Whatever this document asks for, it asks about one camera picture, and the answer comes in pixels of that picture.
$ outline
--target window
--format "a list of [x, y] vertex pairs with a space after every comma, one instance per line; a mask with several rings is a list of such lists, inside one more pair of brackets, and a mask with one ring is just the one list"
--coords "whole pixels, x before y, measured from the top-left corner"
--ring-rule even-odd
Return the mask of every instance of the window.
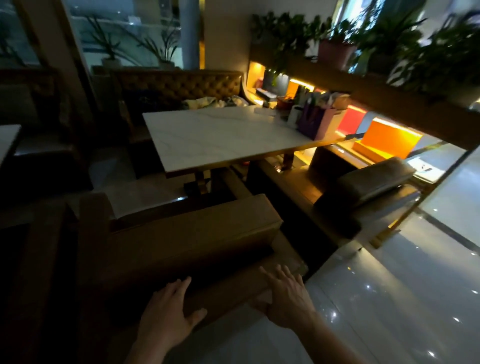
[[171, 0], [68, 0], [88, 67], [183, 68], [178, 6]]
[[0, 68], [39, 65], [11, 0], [0, 0]]

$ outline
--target shelf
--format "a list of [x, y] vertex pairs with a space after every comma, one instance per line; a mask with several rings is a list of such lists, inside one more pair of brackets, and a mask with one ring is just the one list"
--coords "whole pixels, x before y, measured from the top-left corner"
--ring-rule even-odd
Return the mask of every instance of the shelf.
[[[252, 45], [250, 61], [271, 67], [273, 53], [264, 46]], [[431, 103], [424, 95], [402, 91], [375, 78], [341, 72], [303, 57], [289, 57], [286, 73], [320, 88], [348, 92], [359, 105], [463, 149], [473, 150], [480, 145], [480, 113], [445, 101]]]

